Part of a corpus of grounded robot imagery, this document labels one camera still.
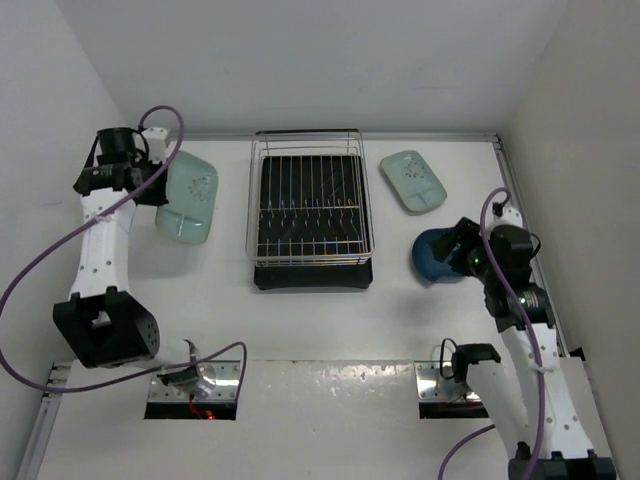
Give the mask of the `metal base plate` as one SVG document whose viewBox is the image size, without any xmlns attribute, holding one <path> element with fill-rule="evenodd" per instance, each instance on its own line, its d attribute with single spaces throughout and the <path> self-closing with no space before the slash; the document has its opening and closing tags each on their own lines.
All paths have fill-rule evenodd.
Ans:
<svg viewBox="0 0 640 480">
<path fill-rule="evenodd" d="M 148 401 L 152 403 L 234 402 L 240 376 L 239 361 L 210 361 L 194 367 L 153 374 Z"/>
<path fill-rule="evenodd" d="M 418 399 L 421 403 L 456 403 L 471 399 L 471 390 L 453 379 L 450 363 L 440 367 L 438 361 L 415 362 L 414 373 Z"/>
</svg>

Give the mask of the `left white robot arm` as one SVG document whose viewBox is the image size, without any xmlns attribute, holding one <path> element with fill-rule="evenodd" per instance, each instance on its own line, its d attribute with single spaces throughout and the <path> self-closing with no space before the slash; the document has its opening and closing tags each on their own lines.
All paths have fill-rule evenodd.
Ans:
<svg viewBox="0 0 640 480">
<path fill-rule="evenodd" d="M 53 321 L 86 368 L 137 366 L 182 370 L 191 342 L 163 337 L 154 315 L 130 291 L 129 234 L 139 206 L 167 204 L 167 176 L 129 195 L 165 163 L 169 131 L 161 127 L 98 131 L 73 185 L 85 231 L 76 278 Z"/>
</svg>

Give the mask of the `light green plate with berries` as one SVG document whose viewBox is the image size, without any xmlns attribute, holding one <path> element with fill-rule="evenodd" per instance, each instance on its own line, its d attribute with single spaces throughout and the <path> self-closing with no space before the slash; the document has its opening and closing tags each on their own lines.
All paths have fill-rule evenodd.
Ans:
<svg viewBox="0 0 640 480">
<path fill-rule="evenodd" d="M 412 214 L 434 210 L 448 197 L 442 182 L 415 150 L 384 157 L 380 169 L 404 208 Z"/>
</svg>

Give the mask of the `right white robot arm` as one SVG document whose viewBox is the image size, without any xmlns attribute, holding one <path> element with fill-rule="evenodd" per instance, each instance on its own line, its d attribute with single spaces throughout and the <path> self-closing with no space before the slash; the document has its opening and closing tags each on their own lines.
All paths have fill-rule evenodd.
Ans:
<svg viewBox="0 0 640 480">
<path fill-rule="evenodd" d="M 537 251 L 516 216 L 490 229 L 468 218 L 431 243 L 436 260 L 478 279 L 485 306 L 507 348 L 516 378 L 506 375 L 496 348 L 461 344 L 453 379 L 476 393 L 508 455 L 511 479 L 614 479 L 576 412 L 560 366 L 555 320 L 546 291 L 532 279 Z"/>
</svg>

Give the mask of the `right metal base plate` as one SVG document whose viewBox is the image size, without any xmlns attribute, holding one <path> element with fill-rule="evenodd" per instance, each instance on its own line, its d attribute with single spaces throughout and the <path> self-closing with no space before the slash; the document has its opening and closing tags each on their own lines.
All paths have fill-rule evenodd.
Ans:
<svg viewBox="0 0 640 480">
<path fill-rule="evenodd" d="M 438 361 L 415 362 L 414 373 L 418 399 L 421 403 L 456 403 L 471 399 L 471 390 L 453 379 L 450 363 L 440 367 Z"/>
</svg>

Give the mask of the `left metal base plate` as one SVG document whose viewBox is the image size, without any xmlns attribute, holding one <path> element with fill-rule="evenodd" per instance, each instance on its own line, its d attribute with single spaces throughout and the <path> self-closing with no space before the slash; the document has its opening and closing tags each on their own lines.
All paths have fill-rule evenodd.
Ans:
<svg viewBox="0 0 640 480">
<path fill-rule="evenodd" d="M 153 374 L 148 401 L 152 403 L 234 402 L 240 376 L 239 361 L 210 361 L 194 367 Z"/>
</svg>

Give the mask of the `dark blue leaf plate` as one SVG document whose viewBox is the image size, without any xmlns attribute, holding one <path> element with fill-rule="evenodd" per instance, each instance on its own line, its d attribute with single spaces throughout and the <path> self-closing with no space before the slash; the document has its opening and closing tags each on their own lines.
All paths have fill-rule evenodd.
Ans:
<svg viewBox="0 0 640 480">
<path fill-rule="evenodd" d="M 458 283 L 464 279 L 450 266 L 435 260 L 431 242 L 449 233 L 450 228 L 428 229 L 415 239 L 411 249 L 411 262 L 416 274 L 426 283 Z"/>
</svg>

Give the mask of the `light green rectangular plate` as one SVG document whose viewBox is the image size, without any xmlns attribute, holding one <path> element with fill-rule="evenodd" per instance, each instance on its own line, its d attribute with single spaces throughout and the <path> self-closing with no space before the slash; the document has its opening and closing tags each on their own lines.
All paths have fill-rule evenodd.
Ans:
<svg viewBox="0 0 640 480">
<path fill-rule="evenodd" d="M 219 175 L 205 160 L 180 151 L 168 169 L 168 203 L 157 209 L 156 229 L 183 244 L 203 244 L 210 233 Z"/>
</svg>

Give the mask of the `black drip tray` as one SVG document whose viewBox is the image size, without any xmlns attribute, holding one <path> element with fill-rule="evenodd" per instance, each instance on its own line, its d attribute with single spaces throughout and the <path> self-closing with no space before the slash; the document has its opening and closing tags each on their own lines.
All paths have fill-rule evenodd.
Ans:
<svg viewBox="0 0 640 480">
<path fill-rule="evenodd" d="M 256 213 L 249 252 L 258 289 L 371 284 L 374 239 L 361 156 L 264 157 Z"/>
</svg>

